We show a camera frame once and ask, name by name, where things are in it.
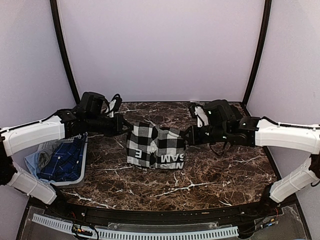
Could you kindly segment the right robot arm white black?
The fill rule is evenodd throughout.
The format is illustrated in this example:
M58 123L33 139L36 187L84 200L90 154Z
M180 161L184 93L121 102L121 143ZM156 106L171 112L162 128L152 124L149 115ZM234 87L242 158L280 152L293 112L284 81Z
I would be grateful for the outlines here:
M264 117L242 116L225 99L188 106L197 125L184 137L190 146L224 143L245 147L280 147L309 153L309 157L289 175L265 187L255 213L266 217L275 205L307 185L320 182L320 126L281 123Z

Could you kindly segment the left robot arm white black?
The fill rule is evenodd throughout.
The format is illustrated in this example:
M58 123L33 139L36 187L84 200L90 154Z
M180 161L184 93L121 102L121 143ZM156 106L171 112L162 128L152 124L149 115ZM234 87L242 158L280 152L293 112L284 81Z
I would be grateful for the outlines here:
M116 137L130 132L133 126L118 113L121 103L119 94L107 101L102 94L84 92L80 103L72 109L60 109L45 119L1 129L0 184L11 186L51 205L51 210L58 217L67 218L71 208L58 198L53 185L36 179L15 164L12 156L45 142L68 139L84 133Z

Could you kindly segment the black white plaid shirt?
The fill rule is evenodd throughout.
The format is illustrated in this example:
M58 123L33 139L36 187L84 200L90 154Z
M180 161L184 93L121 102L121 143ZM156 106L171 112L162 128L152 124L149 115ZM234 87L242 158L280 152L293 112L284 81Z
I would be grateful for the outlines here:
M186 156L183 134L176 128L134 123L126 137L127 163L148 169L182 169Z

